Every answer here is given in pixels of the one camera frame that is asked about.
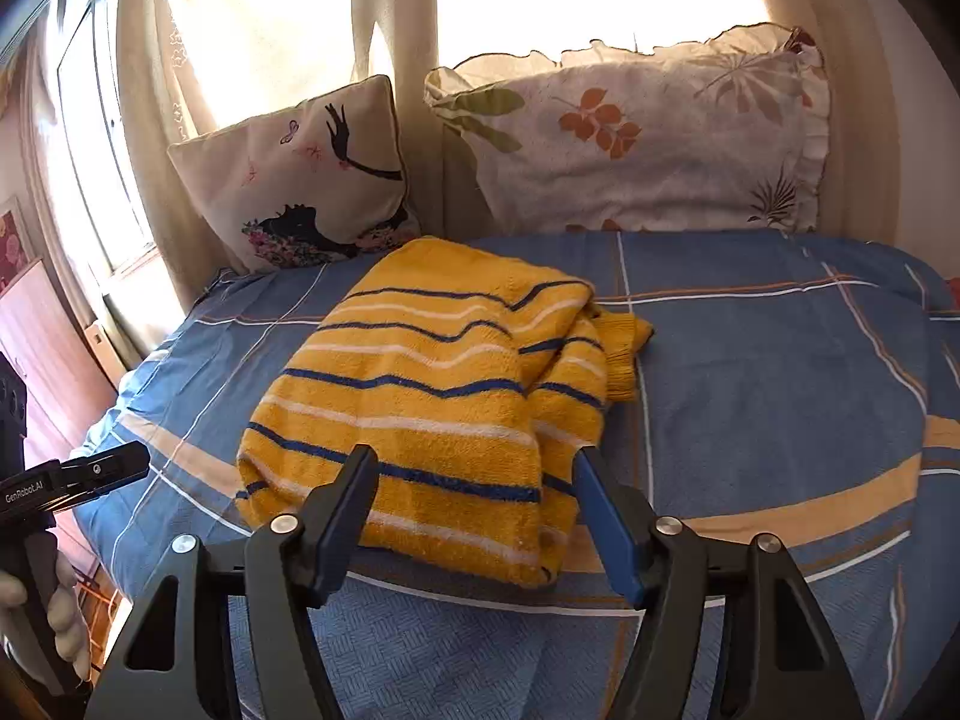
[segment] picture frame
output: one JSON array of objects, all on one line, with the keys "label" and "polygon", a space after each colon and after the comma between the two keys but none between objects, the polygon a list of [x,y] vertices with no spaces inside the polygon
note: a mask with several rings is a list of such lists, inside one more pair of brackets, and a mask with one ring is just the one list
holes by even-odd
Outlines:
[{"label": "picture frame", "polygon": [[27,269],[35,252],[15,194],[0,200],[0,293]]}]

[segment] blue gripper pad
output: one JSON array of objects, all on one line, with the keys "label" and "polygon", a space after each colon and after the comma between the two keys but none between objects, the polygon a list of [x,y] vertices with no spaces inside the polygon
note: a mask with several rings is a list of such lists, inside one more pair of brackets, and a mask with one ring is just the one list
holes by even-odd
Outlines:
[{"label": "blue gripper pad", "polygon": [[642,547],[632,539],[584,450],[573,458],[573,488],[610,586],[633,608],[643,608]]}]

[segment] pink cabinet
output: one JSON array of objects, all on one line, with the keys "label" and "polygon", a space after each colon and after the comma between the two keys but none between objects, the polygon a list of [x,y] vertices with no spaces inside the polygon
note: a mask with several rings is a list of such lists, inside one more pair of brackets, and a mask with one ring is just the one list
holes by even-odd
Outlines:
[{"label": "pink cabinet", "polygon": [[[116,391],[61,307],[42,261],[0,293],[0,351],[27,385],[27,466],[66,459],[116,400]],[[85,573],[96,557],[72,514],[56,519],[59,545]]]}]

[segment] black hand print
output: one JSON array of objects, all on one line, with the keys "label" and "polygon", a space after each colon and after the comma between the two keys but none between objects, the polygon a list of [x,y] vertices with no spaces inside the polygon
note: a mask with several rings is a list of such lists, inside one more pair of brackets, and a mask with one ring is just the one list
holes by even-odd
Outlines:
[{"label": "black hand print", "polygon": [[326,128],[330,131],[330,148],[333,148],[333,153],[337,155],[337,159],[347,165],[356,167],[357,170],[363,170],[363,172],[369,173],[370,175],[375,175],[377,178],[386,178],[390,181],[403,180],[403,173],[399,170],[378,170],[377,167],[367,167],[350,159],[347,154],[350,128],[347,125],[347,114],[344,113],[344,106],[340,106],[340,112],[337,114],[336,107],[330,103],[330,105],[326,107],[326,112],[330,114],[330,118],[333,119],[333,124],[336,125],[336,130],[334,130],[333,127],[330,127],[330,122],[326,123]]},{"label": "black hand print", "polygon": [[290,132],[280,138],[280,146],[284,146],[287,143],[290,143],[296,135],[296,131],[299,129],[299,124],[297,124],[294,119],[290,119]]}]

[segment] bed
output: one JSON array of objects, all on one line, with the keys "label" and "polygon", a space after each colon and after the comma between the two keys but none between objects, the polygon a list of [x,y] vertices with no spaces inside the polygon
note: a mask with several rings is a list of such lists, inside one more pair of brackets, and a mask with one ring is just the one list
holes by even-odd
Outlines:
[{"label": "bed", "polygon": [[[960,312],[883,245],[774,231],[493,238],[477,247],[584,277],[649,319],[641,399],[608,414],[621,481],[702,535],[778,533],[813,587],[867,717],[898,717],[960,621]],[[233,458],[287,359],[376,255],[223,272],[126,379],[83,453],[138,439],[148,478],[77,509],[136,598],[171,539],[245,536]],[[232,636],[261,717],[245,615]],[[707,603],[685,716],[703,717],[723,608]],[[347,717],[602,717],[638,627],[573,533],[555,586],[524,591],[359,550],[313,614]]]}]

